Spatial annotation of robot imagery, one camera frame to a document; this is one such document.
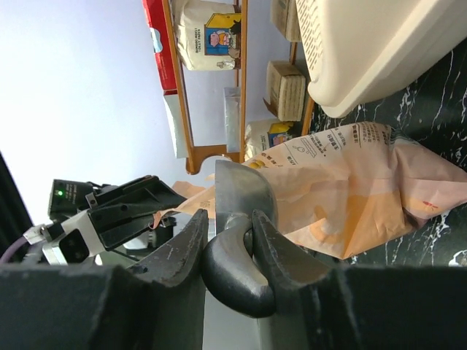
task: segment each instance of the cardboard box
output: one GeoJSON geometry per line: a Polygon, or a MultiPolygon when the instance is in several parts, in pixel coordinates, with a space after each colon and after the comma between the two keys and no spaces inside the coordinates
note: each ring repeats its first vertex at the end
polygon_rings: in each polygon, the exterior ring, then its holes
{"type": "Polygon", "coordinates": [[[266,82],[268,110],[281,121],[298,122],[304,110],[306,79],[288,61],[270,61],[266,82]]]}
{"type": "Polygon", "coordinates": [[[289,42],[301,42],[296,0],[271,0],[271,22],[289,42]]]}
{"type": "Polygon", "coordinates": [[[176,90],[174,66],[169,48],[169,34],[163,14],[162,0],[143,0],[147,24],[153,37],[155,61],[163,90],[176,90]]]}

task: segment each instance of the white container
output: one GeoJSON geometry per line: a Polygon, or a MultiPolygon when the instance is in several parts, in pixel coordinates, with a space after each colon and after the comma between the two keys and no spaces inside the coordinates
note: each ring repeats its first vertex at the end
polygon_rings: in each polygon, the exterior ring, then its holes
{"type": "Polygon", "coordinates": [[[311,77],[330,117],[406,87],[467,36],[466,0],[297,0],[311,77]]]}

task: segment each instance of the white bag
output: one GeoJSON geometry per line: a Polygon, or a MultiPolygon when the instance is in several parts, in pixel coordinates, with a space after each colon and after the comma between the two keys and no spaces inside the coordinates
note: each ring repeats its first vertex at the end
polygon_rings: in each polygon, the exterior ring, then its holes
{"type": "Polygon", "coordinates": [[[178,53],[188,69],[240,68],[239,7],[198,0],[176,0],[172,6],[178,53]]]}

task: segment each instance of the black cable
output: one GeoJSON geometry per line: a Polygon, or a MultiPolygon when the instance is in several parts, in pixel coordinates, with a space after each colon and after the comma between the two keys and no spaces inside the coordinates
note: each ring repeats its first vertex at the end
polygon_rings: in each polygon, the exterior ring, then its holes
{"type": "Polygon", "coordinates": [[[127,257],[128,259],[131,259],[131,260],[133,260],[133,261],[139,262],[139,259],[136,259],[135,257],[132,257],[131,255],[128,255],[128,254],[119,252],[118,250],[114,250],[114,249],[113,249],[113,250],[111,250],[111,252],[114,252],[114,253],[116,253],[116,254],[118,254],[118,255],[121,255],[122,257],[127,257]]]}

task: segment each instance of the cartoon label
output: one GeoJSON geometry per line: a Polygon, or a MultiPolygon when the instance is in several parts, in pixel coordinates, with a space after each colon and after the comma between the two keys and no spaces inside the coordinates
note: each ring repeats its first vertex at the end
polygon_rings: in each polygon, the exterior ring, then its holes
{"type": "Polygon", "coordinates": [[[214,13],[204,25],[204,54],[224,56],[217,62],[221,69],[239,68],[241,31],[241,13],[214,13]]]}

